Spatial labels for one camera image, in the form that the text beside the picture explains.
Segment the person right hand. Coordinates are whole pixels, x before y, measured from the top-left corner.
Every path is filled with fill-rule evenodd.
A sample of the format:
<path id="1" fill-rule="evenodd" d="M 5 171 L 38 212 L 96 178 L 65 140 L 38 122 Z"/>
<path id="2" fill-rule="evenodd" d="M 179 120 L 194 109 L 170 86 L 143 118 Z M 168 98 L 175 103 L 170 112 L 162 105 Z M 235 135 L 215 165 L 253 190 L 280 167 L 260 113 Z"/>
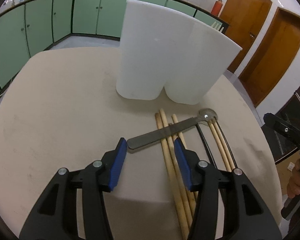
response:
<path id="1" fill-rule="evenodd" d="M 300 159 L 295 163 L 292 170 L 292 175 L 290 176 L 289 182 L 287 184 L 287 196 L 293 199 L 295 196 L 300 194 Z"/>

